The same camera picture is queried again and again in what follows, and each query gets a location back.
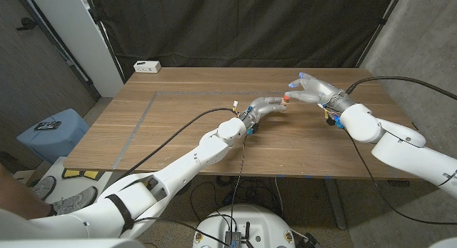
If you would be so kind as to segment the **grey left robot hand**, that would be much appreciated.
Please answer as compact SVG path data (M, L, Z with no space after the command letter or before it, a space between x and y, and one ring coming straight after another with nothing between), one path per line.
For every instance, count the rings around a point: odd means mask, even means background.
M273 112L285 111L286 105L282 103L281 97L259 97L251 102L248 109L240 115L240 120L244 123L246 129L250 129L260 119Z

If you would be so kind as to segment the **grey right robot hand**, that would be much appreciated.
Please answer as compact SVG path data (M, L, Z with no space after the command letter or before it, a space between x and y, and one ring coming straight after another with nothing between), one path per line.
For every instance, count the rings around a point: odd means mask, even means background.
M302 86L303 89L300 91L287 91L285 96L310 104L320 104L338 112L344 112L347 108L356 104L344 90L304 72L300 72L299 78L292 81L288 86L290 88Z

